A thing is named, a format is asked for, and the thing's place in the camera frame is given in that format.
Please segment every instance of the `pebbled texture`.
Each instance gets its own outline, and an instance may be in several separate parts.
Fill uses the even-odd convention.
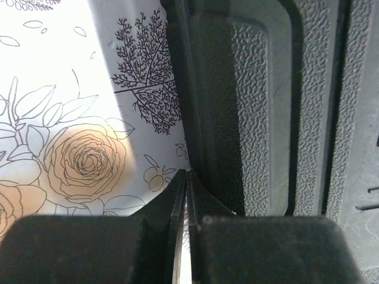
[[[175,11],[173,1],[162,3],[168,9],[176,78],[184,77],[171,34],[176,22],[187,59],[182,62],[191,113],[188,91],[178,82],[186,136],[193,133],[190,125],[201,133],[199,147],[190,146],[189,156],[204,158],[191,159],[191,166],[206,188],[238,215],[284,215],[291,114],[288,13],[277,0],[180,0]]]
[[[368,269],[362,271],[363,278],[366,280],[365,284],[378,284],[379,283],[379,268]]]
[[[294,215],[318,215],[324,185],[322,153],[333,63],[329,46],[334,44],[336,26],[336,17],[330,22],[330,14],[337,14],[337,5],[324,0],[295,3],[303,19],[304,52]]]
[[[345,65],[342,77],[342,92],[339,101],[339,115],[333,153],[332,176],[326,216],[338,221],[345,189],[345,178],[350,158],[350,148],[355,126],[356,103],[361,91],[365,49],[372,13],[372,0],[354,0],[348,31]]]
[[[247,215],[269,211],[267,37],[256,25],[233,21],[236,95]]]
[[[379,6],[352,0],[327,216],[342,227],[360,269],[379,267]]]

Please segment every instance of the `berry drawing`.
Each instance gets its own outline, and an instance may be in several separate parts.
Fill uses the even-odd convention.
[[[175,144],[177,146],[176,148],[176,155],[178,157],[182,157],[184,155],[184,158],[188,160],[188,152],[187,148],[182,143]]]
[[[149,167],[143,173],[143,179],[146,183],[149,184],[149,189],[152,192],[157,192],[161,189],[165,189],[171,181],[171,177],[169,175],[172,175],[174,172],[176,172],[176,169],[166,169],[166,165],[163,165],[163,167],[160,168],[158,163],[149,155],[144,155],[144,157],[151,165],[151,167]]]

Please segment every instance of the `branch drawing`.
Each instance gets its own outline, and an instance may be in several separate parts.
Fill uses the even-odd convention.
[[[6,0],[0,2],[9,7],[16,8],[21,11],[51,11],[53,5],[57,5],[61,0]]]
[[[131,92],[141,118],[152,124],[156,133],[169,135],[181,114],[166,38],[167,21],[161,19],[158,9],[149,20],[142,12],[134,26],[126,18],[117,23],[121,27],[115,36],[121,44],[116,51],[122,61],[111,78],[122,90],[115,93]]]
[[[149,184],[149,189],[152,192],[157,192],[161,189],[165,189],[171,181],[171,177],[169,177],[169,175],[176,172],[176,169],[166,169],[166,165],[160,168],[160,166],[151,156],[144,155],[144,157],[149,162],[151,167],[144,171],[143,180]]]

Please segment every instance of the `gap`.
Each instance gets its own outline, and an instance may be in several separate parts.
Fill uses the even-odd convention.
[[[335,56],[333,60],[332,87],[329,97],[329,113],[326,124],[325,152],[324,152],[324,182],[323,195],[320,197],[321,214],[325,215],[327,200],[329,198],[329,185],[332,178],[333,153],[335,149],[336,132],[338,126],[339,101],[343,87],[343,70],[345,68],[345,56],[348,41],[349,16],[351,0],[340,0],[338,7],[338,19],[335,38]]]

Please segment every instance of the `rose drawing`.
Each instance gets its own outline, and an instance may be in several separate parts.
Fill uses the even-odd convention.
[[[0,241],[16,220],[35,214],[46,200],[46,193],[34,185],[0,184]]]
[[[47,144],[40,182],[48,200],[83,208],[131,175],[131,156],[129,144],[110,126],[70,125]]]

